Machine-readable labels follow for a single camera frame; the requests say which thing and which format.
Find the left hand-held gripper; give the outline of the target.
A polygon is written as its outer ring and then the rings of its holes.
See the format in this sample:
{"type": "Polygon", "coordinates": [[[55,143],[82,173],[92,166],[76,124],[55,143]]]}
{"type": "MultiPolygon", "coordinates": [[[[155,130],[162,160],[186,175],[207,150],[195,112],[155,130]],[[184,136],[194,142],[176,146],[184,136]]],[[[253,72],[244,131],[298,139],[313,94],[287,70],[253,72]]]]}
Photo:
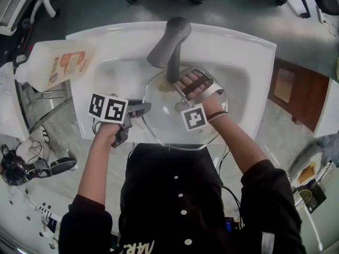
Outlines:
{"type": "Polygon", "coordinates": [[[123,99],[116,94],[92,94],[88,114],[93,118],[92,131],[97,134],[102,122],[115,123],[120,130],[115,135],[115,141],[111,145],[117,148],[128,139],[129,129],[132,127],[132,119],[144,115],[145,111],[151,110],[151,103],[143,102],[141,99],[123,99]]]}

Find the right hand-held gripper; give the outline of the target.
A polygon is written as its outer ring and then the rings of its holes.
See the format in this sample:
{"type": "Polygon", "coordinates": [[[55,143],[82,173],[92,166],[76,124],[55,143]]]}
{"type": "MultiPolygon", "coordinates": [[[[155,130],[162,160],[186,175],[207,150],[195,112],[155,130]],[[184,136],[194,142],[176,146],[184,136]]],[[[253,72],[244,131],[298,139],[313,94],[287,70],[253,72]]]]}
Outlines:
{"type": "Polygon", "coordinates": [[[208,119],[202,105],[203,101],[213,94],[226,96],[225,89],[206,70],[189,67],[180,71],[180,77],[188,77],[189,74],[195,75],[197,79],[193,80],[191,84],[185,85],[184,88],[180,88],[178,84],[173,85],[182,98],[179,103],[182,105],[181,114],[188,132],[208,125],[208,119]]]}

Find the person's right hand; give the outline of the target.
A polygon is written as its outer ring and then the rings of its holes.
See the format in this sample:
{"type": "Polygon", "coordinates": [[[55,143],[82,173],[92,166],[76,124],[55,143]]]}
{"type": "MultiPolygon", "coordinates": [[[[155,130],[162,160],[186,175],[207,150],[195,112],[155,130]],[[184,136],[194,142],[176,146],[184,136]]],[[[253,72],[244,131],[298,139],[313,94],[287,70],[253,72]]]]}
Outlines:
{"type": "MultiPolygon", "coordinates": [[[[187,73],[181,76],[180,80],[176,83],[178,87],[183,90],[187,86],[191,85],[193,82],[199,79],[201,74],[199,73],[187,73]]],[[[188,98],[193,100],[200,96],[207,88],[210,86],[207,82],[205,84],[200,85],[196,88],[193,92],[189,93],[188,98]]],[[[217,93],[213,93],[204,101],[202,101],[202,105],[206,114],[206,117],[210,117],[211,115],[215,114],[216,112],[222,111],[220,97],[217,93]]]]}

